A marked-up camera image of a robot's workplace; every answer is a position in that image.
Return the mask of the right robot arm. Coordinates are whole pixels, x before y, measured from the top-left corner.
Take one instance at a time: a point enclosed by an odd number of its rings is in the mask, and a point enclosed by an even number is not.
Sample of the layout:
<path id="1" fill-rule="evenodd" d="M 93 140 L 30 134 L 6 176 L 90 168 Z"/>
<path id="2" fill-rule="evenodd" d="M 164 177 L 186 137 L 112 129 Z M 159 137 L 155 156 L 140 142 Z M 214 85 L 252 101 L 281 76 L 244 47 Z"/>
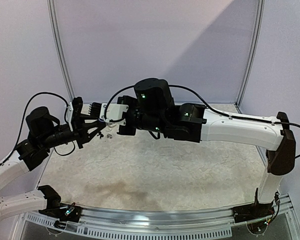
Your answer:
<path id="1" fill-rule="evenodd" d="M 296 140 L 284 112 L 263 117 L 221 111 L 206 102 L 176 105 L 171 85 L 164 79 L 146 78 L 133 87 L 135 97 L 121 96 L 117 103 L 119 134 L 133 136 L 137 130 L 176 141 L 224 141 L 262 147 L 267 168 L 249 206 L 252 218 L 259 218 L 275 198 L 284 175 L 295 166 Z"/>

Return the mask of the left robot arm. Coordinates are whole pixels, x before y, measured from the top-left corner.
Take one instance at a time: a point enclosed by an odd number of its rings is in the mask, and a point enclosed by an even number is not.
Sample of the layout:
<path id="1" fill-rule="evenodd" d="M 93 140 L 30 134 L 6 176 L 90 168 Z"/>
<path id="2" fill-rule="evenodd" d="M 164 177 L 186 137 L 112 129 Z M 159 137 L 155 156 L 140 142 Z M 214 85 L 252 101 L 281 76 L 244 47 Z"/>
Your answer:
<path id="1" fill-rule="evenodd" d="M 81 110 L 81 105 L 74 106 L 69 123 L 61 124 L 46 106 L 35 108 L 26 117 L 28 137 L 17 143 L 11 153 L 0 161 L 0 190 L 40 166 L 49 157 L 52 148 L 76 142 L 81 149 L 94 136 L 101 135 L 106 126 L 100 120 L 104 106 L 94 102 L 88 114 L 82 114 Z M 31 211 L 39 211 L 61 222 L 78 222 L 82 208 L 74 203 L 63 204 L 60 195 L 50 185 L 42 185 L 19 195 L 0 197 L 0 221 Z"/>

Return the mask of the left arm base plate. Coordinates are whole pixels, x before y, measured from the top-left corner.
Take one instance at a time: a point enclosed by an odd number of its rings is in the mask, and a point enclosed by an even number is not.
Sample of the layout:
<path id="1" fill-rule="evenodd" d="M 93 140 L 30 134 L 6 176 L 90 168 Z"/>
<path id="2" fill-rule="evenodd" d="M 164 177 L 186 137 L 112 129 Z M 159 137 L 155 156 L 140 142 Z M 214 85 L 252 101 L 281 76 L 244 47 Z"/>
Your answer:
<path id="1" fill-rule="evenodd" d="M 60 222 L 78 223 L 82 215 L 83 208 L 73 204 L 62 204 L 59 207 L 39 210 L 42 215 L 59 219 Z"/>

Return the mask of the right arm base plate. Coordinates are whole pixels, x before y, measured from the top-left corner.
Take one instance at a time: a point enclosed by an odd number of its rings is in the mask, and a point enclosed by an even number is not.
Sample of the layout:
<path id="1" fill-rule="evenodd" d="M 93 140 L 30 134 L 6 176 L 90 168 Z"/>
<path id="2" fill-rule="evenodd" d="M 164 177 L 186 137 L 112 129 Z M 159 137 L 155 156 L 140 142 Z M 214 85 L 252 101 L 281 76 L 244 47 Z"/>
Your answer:
<path id="1" fill-rule="evenodd" d="M 250 203 L 239 205 L 231 208 L 232 216 L 235 223 L 248 222 L 252 220 L 263 219 L 265 217 L 274 217 L 277 211 L 272 203 L 269 204 L 256 204 Z"/>

